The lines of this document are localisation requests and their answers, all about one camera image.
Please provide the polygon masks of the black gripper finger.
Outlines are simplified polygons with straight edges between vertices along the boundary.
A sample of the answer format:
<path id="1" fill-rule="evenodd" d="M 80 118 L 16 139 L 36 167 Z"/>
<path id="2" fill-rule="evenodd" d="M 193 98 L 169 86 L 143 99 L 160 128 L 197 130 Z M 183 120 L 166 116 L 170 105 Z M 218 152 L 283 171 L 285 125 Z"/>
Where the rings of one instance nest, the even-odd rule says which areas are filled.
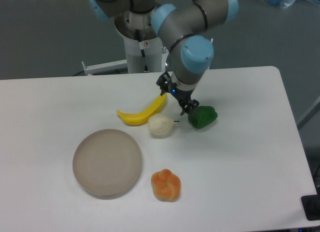
<path id="1" fill-rule="evenodd" d="M 180 115 L 192 115 L 193 112 L 199 107 L 199 102 L 195 99 L 180 100 L 179 105 L 182 108 Z"/>
<path id="2" fill-rule="evenodd" d="M 163 96 L 165 93 L 172 94 L 172 80 L 167 71 L 160 75 L 156 81 L 156 85 L 160 88 L 160 96 Z"/>

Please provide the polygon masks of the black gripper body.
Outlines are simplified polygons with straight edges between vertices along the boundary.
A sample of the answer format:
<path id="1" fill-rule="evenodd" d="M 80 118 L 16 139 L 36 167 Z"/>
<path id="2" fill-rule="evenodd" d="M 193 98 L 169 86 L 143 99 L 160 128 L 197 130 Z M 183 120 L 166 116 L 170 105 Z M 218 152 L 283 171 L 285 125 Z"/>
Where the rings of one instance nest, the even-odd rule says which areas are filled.
<path id="1" fill-rule="evenodd" d="M 197 105 L 198 101 L 191 98 L 196 86 L 197 84 L 185 84 L 176 78 L 171 78 L 168 82 L 168 91 L 179 105 Z"/>

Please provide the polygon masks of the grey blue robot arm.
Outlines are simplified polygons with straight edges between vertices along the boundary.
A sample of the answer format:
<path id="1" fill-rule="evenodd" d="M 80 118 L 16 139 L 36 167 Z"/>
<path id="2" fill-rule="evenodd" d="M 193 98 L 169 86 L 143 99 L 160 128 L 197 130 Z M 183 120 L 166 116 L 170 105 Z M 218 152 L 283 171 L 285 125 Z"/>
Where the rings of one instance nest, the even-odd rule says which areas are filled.
<path id="1" fill-rule="evenodd" d="M 150 48 L 156 53 L 167 48 L 175 67 L 172 74 L 163 73 L 157 85 L 178 101 L 184 114 L 194 114 L 199 103 L 191 94 L 214 57 L 213 45 L 202 33 L 234 19 L 238 0 L 192 0 L 183 10 L 156 0 L 89 2 L 98 17 L 114 18 L 118 33 L 130 42 L 125 49 L 130 72 L 159 69 L 161 60 L 154 58 Z"/>

